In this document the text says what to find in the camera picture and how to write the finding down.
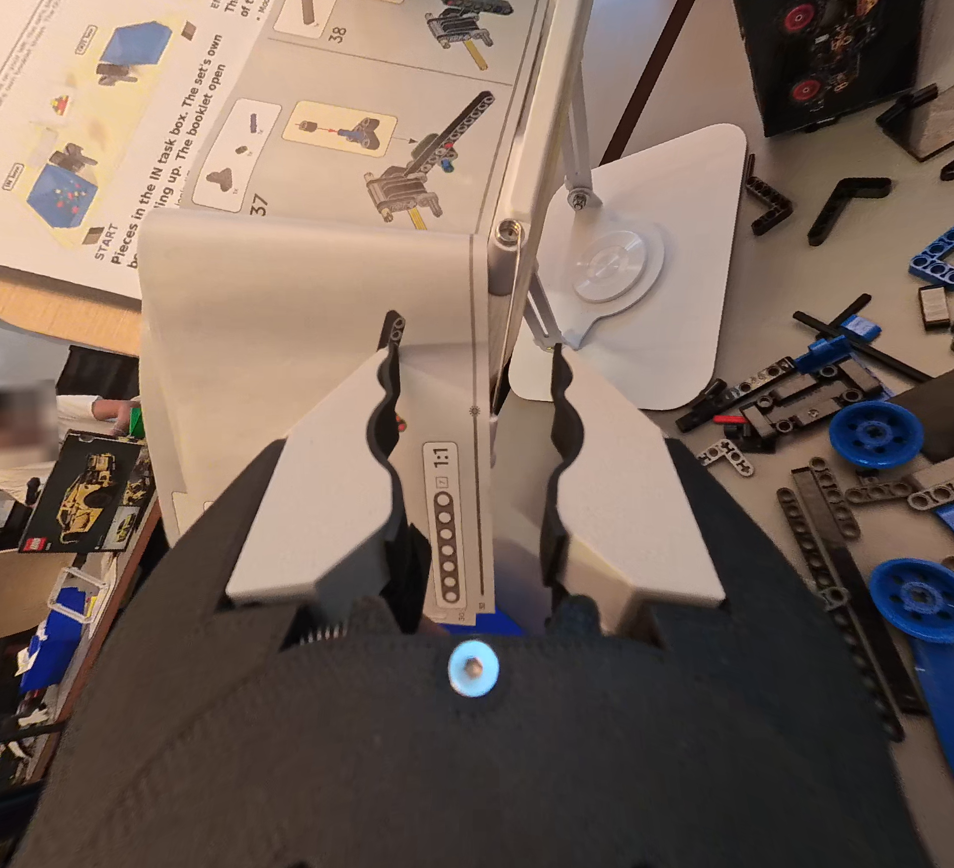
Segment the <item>open instruction booklet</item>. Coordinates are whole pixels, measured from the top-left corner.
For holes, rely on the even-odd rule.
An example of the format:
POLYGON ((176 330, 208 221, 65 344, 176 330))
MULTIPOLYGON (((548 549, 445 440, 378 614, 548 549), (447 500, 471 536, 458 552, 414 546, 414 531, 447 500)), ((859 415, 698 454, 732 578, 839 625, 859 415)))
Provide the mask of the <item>open instruction booklet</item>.
POLYGON ((391 457, 429 540, 426 613, 494 609, 486 246, 549 0, 261 0, 181 211, 140 250, 167 537, 364 362, 390 310, 391 457))

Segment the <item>yellow toy car set box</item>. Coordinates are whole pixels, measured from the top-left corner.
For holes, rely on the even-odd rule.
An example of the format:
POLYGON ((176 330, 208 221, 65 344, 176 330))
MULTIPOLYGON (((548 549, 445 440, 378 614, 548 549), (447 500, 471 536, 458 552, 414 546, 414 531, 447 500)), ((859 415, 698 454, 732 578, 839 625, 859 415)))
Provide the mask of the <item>yellow toy car set box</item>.
POLYGON ((120 553, 156 492, 144 441, 70 431, 21 535, 21 554, 120 553))

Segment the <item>toy truck set box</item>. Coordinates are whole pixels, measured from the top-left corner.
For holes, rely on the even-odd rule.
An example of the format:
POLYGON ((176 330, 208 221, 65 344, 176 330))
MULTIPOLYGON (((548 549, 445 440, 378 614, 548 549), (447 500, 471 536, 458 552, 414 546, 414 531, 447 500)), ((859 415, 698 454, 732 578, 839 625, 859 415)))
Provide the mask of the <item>toy truck set box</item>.
POLYGON ((733 0, 766 137, 912 89, 925 0, 733 0))

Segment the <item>grey studded toy beam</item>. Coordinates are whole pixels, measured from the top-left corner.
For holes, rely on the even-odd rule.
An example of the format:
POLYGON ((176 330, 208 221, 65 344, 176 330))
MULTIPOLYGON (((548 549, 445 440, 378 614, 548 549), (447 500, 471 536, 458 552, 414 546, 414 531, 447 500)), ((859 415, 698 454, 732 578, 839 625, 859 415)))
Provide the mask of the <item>grey studded toy beam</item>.
POLYGON ((844 498, 853 506, 904 501, 915 511, 936 511, 953 502, 953 462, 944 461, 895 480, 868 476, 848 488, 844 498))

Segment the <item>black and blue frame assembly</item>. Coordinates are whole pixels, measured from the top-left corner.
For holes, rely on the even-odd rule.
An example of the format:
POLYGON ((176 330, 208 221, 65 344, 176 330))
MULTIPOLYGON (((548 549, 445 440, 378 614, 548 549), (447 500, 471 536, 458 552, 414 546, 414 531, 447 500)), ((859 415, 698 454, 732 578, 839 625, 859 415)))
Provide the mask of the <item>black and blue frame assembly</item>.
POLYGON ((675 427, 687 434, 711 423, 742 453, 771 454, 784 438, 887 396, 847 337, 822 338, 803 355, 784 357, 736 385, 711 382, 675 427))

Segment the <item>dark triangular toy panel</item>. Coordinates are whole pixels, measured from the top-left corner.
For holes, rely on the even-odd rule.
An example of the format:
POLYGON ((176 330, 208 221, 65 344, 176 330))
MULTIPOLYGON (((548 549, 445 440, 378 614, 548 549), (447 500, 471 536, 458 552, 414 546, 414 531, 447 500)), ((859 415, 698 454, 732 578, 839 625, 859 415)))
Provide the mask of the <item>dark triangular toy panel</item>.
POLYGON ((934 464, 953 458, 953 371, 916 385, 890 399, 921 423, 922 454, 934 464))

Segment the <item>printed task sheet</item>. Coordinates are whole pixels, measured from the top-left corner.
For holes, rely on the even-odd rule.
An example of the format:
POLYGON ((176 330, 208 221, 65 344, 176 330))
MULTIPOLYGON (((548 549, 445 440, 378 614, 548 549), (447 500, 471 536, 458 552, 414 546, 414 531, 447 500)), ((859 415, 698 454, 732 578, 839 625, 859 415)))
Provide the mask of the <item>printed task sheet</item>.
POLYGON ((1 0, 2 266, 138 299, 271 0, 1 0))

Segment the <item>black square toy panel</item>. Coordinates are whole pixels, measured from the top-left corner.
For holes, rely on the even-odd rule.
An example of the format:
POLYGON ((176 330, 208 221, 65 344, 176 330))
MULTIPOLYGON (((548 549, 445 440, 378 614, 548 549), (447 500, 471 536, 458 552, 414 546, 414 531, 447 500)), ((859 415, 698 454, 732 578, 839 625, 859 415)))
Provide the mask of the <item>black square toy panel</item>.
POLYGON ((930 84, 902 94, 876 116, 878 128, 918 162, 953 145, 953 87, 930 84))

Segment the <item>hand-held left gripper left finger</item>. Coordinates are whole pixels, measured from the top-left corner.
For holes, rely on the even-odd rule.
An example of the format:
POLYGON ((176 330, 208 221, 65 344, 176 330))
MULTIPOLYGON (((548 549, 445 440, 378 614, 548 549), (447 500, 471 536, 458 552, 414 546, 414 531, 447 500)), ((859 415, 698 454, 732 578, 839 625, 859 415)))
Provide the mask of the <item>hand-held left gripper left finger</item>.
POLYGON ((399 345, 385 345, 292 427, 225 588, 233 605, 294 603, 328 626, 378 597, 400 631, 419 629, 431 548, 390 462, 399 392, 399 345))

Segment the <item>thin black toy axle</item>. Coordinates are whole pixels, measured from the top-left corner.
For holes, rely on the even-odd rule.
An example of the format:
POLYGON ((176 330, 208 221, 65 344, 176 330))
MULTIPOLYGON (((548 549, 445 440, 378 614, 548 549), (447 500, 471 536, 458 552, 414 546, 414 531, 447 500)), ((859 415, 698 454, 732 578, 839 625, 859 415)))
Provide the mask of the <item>thin black toy axle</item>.
POLYGON ((915 385, 923 385, 933 381, 935 376, 930 375, 923 370, 908 364, 905 361, 897 359, 889 353, 879 350, 870 341, 866 341, 858 334, 844 327, 843 323, 852 315, 865 310, 871 302, 872 296, 868 293, 862 293, 855 298, 842 312, 830 323, 825 323, 820 319, 808 315, 803 311, 795 311, 792 318, 795 322, 804 325, 813 330, 820 337, 827 339, 837 339, 843 337, 845 342, 863 357, 876 362, 897 377, 902 377, 915 385))

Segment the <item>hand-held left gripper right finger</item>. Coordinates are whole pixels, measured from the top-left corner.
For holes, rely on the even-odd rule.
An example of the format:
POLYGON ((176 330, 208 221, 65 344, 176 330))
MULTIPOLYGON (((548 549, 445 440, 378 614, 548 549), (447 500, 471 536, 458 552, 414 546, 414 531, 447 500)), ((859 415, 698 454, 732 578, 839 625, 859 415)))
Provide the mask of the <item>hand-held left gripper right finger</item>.
POLYGON ((540 540, 545 587, 585 597, 605 635, 652 604, 716 609, 725 590, 658 426, 578 352, 553 354, 552 442, 540 540))

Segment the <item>blue angled toy beam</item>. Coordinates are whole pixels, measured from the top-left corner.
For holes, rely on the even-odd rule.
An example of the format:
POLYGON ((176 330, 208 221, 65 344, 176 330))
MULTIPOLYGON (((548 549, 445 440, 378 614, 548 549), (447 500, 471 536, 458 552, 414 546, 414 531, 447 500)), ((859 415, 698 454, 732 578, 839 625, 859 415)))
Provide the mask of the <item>blue angled toy beam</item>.
POLYGON ((953 228, 912 257, 908 266, 909 275, 932 287, 953 290, 953 228))

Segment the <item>blue curved toy panel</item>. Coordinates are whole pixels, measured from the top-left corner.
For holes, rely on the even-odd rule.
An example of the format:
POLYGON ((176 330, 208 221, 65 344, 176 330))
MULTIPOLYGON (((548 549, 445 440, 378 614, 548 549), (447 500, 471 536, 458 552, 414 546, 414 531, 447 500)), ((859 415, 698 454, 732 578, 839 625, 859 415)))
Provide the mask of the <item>blue curved toy panel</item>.
POLYGON ((911 637, 910 648, 937 741, 953 773, 953 645, 911 637))

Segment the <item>black angled toy beam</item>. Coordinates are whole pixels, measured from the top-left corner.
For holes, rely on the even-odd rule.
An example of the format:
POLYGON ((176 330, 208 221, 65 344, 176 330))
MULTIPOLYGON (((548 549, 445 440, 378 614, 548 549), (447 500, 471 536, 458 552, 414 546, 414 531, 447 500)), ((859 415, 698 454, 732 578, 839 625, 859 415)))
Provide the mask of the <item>black angled toy beam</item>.
POLYGON ((849 203, 856 199, 885 198, 892 189, 893 180, 889 177, 845 177, 839 180, 808 230, 809 246, 817 247, 828 240, 849 203))
POLYGON ((762 237, 793 215, 793 203, 773 186, 755 175, 756 156, 748 153, 743 176, 744 191, 757 200, 764 211, 751 223, 755 237, 762 237))

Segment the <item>pile of black toy beams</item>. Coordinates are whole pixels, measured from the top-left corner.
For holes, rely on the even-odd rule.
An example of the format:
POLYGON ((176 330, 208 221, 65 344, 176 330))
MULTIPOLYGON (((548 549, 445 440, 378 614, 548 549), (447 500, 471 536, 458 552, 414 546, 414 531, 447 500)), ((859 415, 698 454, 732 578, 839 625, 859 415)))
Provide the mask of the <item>pile of black toy beams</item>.
POLYGON ((953 350, 953 313, 948 290, 935 285, 919 288, 918 306, 925 333, 945 336, 950 350, 953 350))

